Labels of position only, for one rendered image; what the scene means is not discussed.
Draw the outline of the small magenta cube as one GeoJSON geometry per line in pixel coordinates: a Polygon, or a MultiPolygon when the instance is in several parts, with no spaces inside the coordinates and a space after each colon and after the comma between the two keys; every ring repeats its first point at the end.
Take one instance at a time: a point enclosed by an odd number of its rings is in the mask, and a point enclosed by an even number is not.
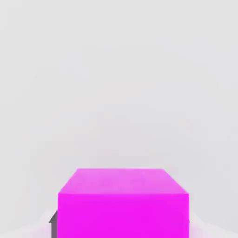
{"type": "Polygon", "coordinates": [[[189,238],[189,222],[163,169],[78,169],[58,193],[58,238],[189,238]]]}

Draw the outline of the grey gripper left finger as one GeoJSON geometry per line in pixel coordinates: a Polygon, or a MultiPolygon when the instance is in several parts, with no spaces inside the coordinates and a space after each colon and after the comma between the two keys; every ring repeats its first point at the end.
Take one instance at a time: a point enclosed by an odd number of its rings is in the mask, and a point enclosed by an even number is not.
{"type": "Polygon", "coordinates": [[[57,211],[47,210],[29,228],[27,238],[57,238],[57,211]]]}

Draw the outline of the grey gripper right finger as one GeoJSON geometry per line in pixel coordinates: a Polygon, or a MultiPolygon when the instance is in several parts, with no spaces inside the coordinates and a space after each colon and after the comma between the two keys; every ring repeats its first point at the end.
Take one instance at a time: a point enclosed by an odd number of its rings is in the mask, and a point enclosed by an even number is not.
{"type": "Polygon", "coordinates": [[[202,221],[195,213],[190,214],[189,238],[212,238],[210,225],[202,221]]]}

